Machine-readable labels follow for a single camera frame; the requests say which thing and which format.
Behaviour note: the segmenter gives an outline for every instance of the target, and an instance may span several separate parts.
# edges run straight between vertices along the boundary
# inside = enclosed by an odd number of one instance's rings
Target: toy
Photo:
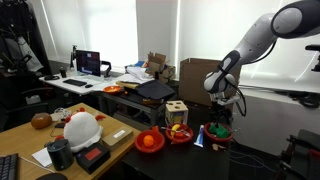
[[[80,108],[80,111],[66,118],[64,135],[58,136],[56,140],[68,139],[71,151],[73,153],[79,152],[100,140],[103,128],[97,121],[103,118],[105,118],[104,115],[94,117],[85,112],[84,108]]]
[[[144,144],[146,147],[152,147],[153,144],[154,144],[153,136],[151,136],[151,135],[146,135],[146,136],[143,138],[143,144]]]

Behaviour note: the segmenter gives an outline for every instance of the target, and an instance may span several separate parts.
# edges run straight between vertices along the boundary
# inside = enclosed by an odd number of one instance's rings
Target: orange bowl
[[[154,144],[151,147],[147,147],[143,143],[143,139],[145,136],[151,135],[154,139]],[[146,130],[142,131],[138,136],[136,137],[134,141],[134,145],[136,148],[144,153],[154,153],[159,151],[164,146],[164,136],[159,132],[155,130]]]
[[[215,137],[215,135],[211,134],[209,132],[209,128],[211,126],[211,123],[207,123],[204,125],[204,129],[203,129],[204,134],[207,137],[209,137],[210,139],[212,139],[214,142],[226,143],[226,142],[231,141],[231,139],[233,138],[233,132],[232,132],[231,128],[226,124],[223,124],[223,123],[219,123],[219,124],[222,125],[223,127],[225,127],[229,132],[231,132],[227,138],[218,138],[218,137]]]
[[[104,92],[108,94],[118,94],[121,91],[120,86],[107,86],[103,89]]]
[[[167,128],[171,129],[175,124],[171,124],[169,125]],[[178,137],[178,136],[171,136],[171,131],[170,130],[166,130],[165,134],[167,136],[167,138],[169,138],[174,144],[180,144],[180,143],[185,143],[185,142],[189,142],[191,141],[191,139],[193,138],[193,131],[191,128],[189,128],[186,124],[180,124],[180,127],[177,129],[177,131],[179,130],[185,130],[190,134],[190,137],[188,136],[183,136],[183,137]]]

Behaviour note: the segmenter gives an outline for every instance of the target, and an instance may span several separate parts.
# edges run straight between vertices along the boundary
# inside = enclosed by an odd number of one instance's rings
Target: plastic container
[[[171,129],[174,125],[175,125],[175,124],[171,124],[171,125],[169,125],[167,128],[168,128],[168,129]],[[191,141],[191,139],[193,138],[193,131],[192,131],[192,129],[189,128],[186,124],[180,124],[180,127],[177,129],[177,131],[185,130],[185,131],[187,131],[187,132],[190,134],[189,137],[186,136],[186,135],[184,135],[184,136],[182,136],[182,137],[181,137],[181,136],[174,136],[174,137],[172,137],[172,136],[171,136],[171,130],[168,130],[168,129],[165,131],[165,134],[166,134],[167,138],[169,138],[169,139],[172,141],[173,144],[186,143],[186,142]]]
[[[227,138],[218,138],[218,137],[215,137],[213,134],[211,134],[208,131],[208,129],[211,126],[211,122],[204,125],[204,134],[207,137],[209,137],[211,140],[213,140],[214,142],[217,142],[217,143],[226,143],[226,142],[231,141],[231,139],[233,138],[233,135],[234,135],[231,128],[226,124],[223,124],[223,123],[219,123],[219,124],[222,125],[223,127],[227,128],[229,130],[229,132],[231,132]]]
[[[143,138],[146,135],[151,135],[153,137],[153,139],[154,139],[153,146],[147,147],[143,144]],[[165,143],[164,136],[159,131],[156,131],[156,130],[142,131],[140,134],[138,134],[138,136],[136,137],[135,142],[134,142],[136,148],[139,151],[144,152],[144,153],[157,152],[163,148],[164,143]]]

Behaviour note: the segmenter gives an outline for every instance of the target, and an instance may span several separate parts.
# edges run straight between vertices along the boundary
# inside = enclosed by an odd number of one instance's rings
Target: wooden cube
[[[187,124],[188,108],[182,101],[167,101],[166,103],[166,123]]]

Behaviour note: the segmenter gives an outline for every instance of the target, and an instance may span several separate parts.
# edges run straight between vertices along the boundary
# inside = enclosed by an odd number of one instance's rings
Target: orange
[[[153,146],[153,144],[154,144],[153,136],[151,136],[151,135],[146,135],[146,136],[143,138],[143,144],[144,144],[146,147],[151,147],[151,146]]]

